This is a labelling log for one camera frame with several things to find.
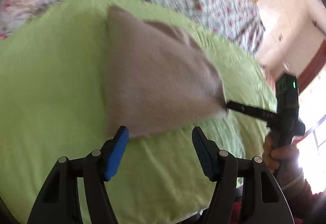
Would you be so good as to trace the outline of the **dark red sleeve forearm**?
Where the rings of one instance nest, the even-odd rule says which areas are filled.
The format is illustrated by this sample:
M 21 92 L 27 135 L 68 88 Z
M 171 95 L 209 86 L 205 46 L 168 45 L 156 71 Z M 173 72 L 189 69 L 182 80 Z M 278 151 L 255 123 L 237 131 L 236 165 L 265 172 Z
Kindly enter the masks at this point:
M 325 223 L 325 191 L 314 194 L 303 172 L 281 189 L 294 223 Z

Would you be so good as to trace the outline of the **person's right hand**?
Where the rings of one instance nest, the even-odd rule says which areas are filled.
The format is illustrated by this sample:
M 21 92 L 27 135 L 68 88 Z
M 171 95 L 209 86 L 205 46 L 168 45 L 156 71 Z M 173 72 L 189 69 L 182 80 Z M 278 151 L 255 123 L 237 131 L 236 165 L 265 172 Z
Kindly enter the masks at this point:
M 275 174 L 281 187 L 294 181 L 303 172 L 298 164 L 300 155 L 295 145 L 285 145 L 279 148 L 273 148 L 273 137 L 269 133 L 264 140 L 262 158 L 270 172 Z

